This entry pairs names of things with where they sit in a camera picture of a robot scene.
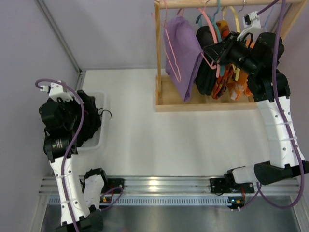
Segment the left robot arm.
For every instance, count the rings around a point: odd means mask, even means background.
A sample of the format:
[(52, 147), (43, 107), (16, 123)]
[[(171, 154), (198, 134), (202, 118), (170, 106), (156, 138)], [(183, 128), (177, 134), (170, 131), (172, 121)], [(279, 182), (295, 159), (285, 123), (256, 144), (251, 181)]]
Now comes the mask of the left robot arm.
[(57, 232), (100, 232), (104, 222), (99, 202), (108, 183), (102, 168), (90, 169), (81, 180), (78, 175), (78, 150), (93, 138), (101, 126), (96, 98), (49, 98), (39, 108), (44, 127), (43, 151), (55, 175), (61, 206)]

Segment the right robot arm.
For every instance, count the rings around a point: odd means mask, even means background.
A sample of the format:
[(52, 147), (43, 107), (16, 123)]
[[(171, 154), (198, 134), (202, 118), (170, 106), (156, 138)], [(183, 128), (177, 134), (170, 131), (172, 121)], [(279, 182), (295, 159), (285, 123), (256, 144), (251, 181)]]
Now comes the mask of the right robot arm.
[(231, 32), (221, 42), (203, 47), (203, 52), (216, 64), (234, 64), (247, 74), (248, 88), (266, 129), (270, 158), (228, 170), (225, 181), (231, 189), (238, 189), (253, 182), (269, 185), (297, 176), (304, 178), (309, 163), (298, 148), (288, 80), (277, 69), (284, 52), (282, 39), (275, 33), (263, 32), (250, 47), (239, 35)]

